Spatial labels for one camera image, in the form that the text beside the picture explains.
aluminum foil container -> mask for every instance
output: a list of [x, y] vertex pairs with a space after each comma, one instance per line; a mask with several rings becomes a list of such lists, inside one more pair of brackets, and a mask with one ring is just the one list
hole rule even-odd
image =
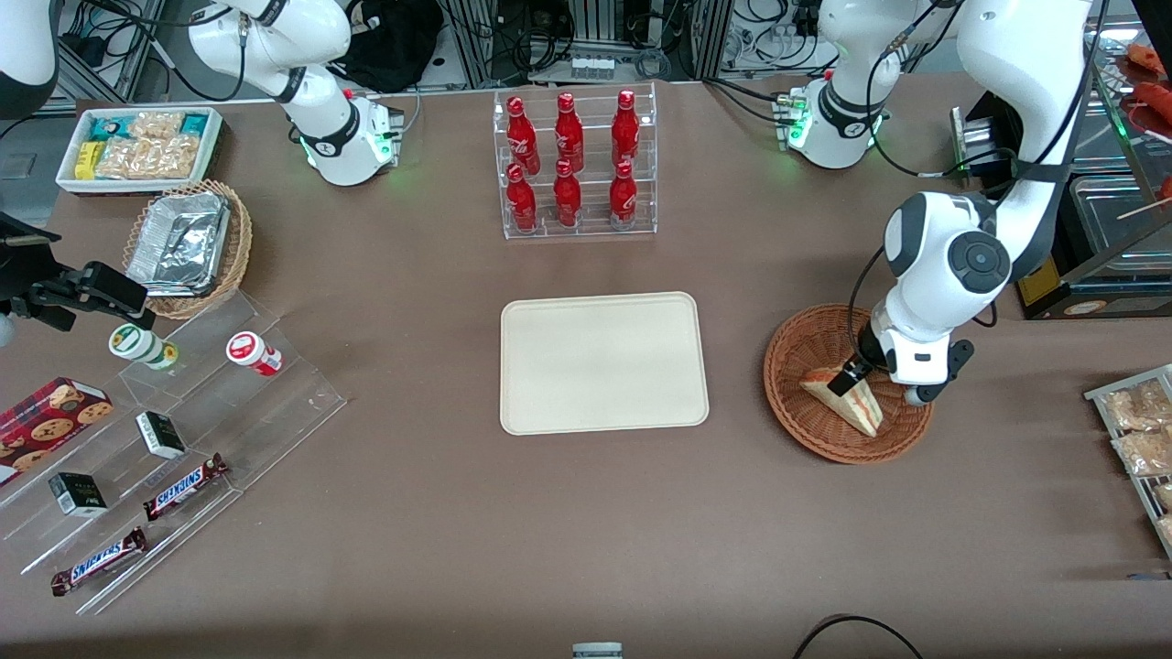
[[214, 192], [151, 202], [127, 276], [150, 297], [211, 293], [231, 215], [231, 202]]

yellow label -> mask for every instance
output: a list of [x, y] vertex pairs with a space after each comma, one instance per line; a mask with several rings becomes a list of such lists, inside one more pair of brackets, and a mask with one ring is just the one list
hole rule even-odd
[[79, 181], [93, 181], [94, 168], [97, 161], [102, 159], [102, 151], [105, 149], [104, 142], [84, 142], [77, 151], [77, 163], [74, 165], [74, 178]]
[[1017, 281], [1017, 290], [1022, 292], [1022, 300], [1027, 305], [1031, 305], [1057, 288], [1061, 283], [1058, 267], [1054, 265], [1054, 257], [1047, 257], [1045, 263], [1037, 269], [1037, 272]]

clear acrylic display stand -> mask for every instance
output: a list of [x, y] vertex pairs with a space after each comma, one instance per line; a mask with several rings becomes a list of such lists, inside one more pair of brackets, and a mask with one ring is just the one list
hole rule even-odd
[[[284, 364], [272, 378], [227, 361], [229, 338], [244, 330], [281, 352]], [[148, 552], [61, 598], [79, 614], [109, 606], [346, 405], [285, 339], [277, 318], [243, 292], [217, 301], [168, 340], [179, 348], [176, 364], [164, 371], [127, 367], [102, 387], [113, 414], [0, 489], [4, 550], [25, 566], [21, 573], [43, 582], [46, 597], [53, 575], [143, 528]], [[183, 457], [168, 461], [146, 450], [135, 423], [144, 409], [171, 417], [188, 449]], [[148, 522], [142, 504], [216, 453], [231, 471]], [[109, 509], [93, 519], [63, 515], [47, 482], [59, 471], [91, 475]]]
[[[1149, 380], [1156, 380], [1164, 389], [1164, 395], [1172, 401], [1172, 380], [1170, 380], [1170, 378], [1172, 378], [1172, 365], [1153, 368], [1152, 371], [1133, 375], [1125, 380], [1119, 380], [1112, 385], [1099, 387], [1098, 389], [1083, 394], [1084, 399], [1095, 403], [1095, 408], [1103, 419], [1103, 424], [1106, 426], [1108, 433], [1111, 434], [1111, 447], [1115, 448], [1117, 454], [1119, 454], [1119, 458], [1123, 461], [1124, 466], [1127, 464], [1127, 457], [1120, 450], [1119, 440], [1126, 435], [1129, 430], [1119, 428], [1115, 421], [1115, 416], [1108, 412], [1108, 394], [1123, 389], [1130, 389]], [[1172, 482], [1172, 476], [1129, 475], [1129, 478], [1131, 478], [1131, 484], [1136, 487], [1136, 491], [1139, 492], [1139, 500], [1143, 502], [1144, 510], [1147, 511], [1147, 518], [1152, 522], [1153, 528], [1156, 526], [1157, 519], [1165, 515], [1172, 515], [1172, 510], [1165, 510], [1164, 505], [1159, 501], [1159, 497], [1156, 496], [1156, 488]], [[1159, 529], [1157, 529], [1156, 535], [1160, 538], [1160, 544], [1164, 545], [1164, 553], [1166, 553], [1168, 558], [1172, 558], [1172, 539], [1159, 532]]]
[[[635, 197], [635, 220], [631, 229], [616, 231], [611, 226], [611, 182], [614, 181], [614, 163], [611, 159], [611, 123], [618, 110], [619, 91], [635, 93], [635, 114], [639, 115], [639, 155], [634, 161], [632, 178], [639, 186]], [[586, 167], [578, 172], [582, 190], [581, 220], [574, 229], [566, 229], [558, 222], [553, 198], [553, 182], [557, 179], [554, 164], [558, 162], [557, 141], [553, 127], [558, 121], [557, 90], [513, 89], [495, 95], [492, 114], [492, 137], [497, 150], [497, 184], [500, 188], [500, 217], [505, 238], [572, 238], [575, 236], [620, 237], [655, 233], [659, 226], [659, 182], [655, 87], [653, 84], [584, 86], [572, 88], [578, 116], [582, 120], [586, 142]], [[522, 233], [512, 220], [505, 188], [509, 179], [505, 168], [512, 162], [509, 150], [509, 113], [505, 101], [519, 96], [525, 102], [525, 114], [537, 130], [537, 151], [541, 157], [541, 170], [527, 177], [537, 196], [537, 231]]]

black bag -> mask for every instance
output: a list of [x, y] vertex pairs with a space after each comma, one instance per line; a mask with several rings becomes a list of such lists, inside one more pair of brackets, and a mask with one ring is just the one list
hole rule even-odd
[[423, 77], [443, 28], [436, 0], [353, 0], [346, 14], [350, 48], [332, 62], [333, 73], [382, 94]]

small black box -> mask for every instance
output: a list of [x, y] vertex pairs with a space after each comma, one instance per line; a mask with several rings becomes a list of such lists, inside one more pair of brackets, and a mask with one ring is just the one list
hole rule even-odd
[[105, 501], [93, 476], [61, 471], [49, 478], [49, 489], [66, 515], [97, 517], [105, 510]]
[[146, 450], [166, 460], [183, 457], [183, 441], [176, 432], [171, 419], [157, 412], [144, 412], [135, 421], [138, 423], [138, 434], [146, 442]]

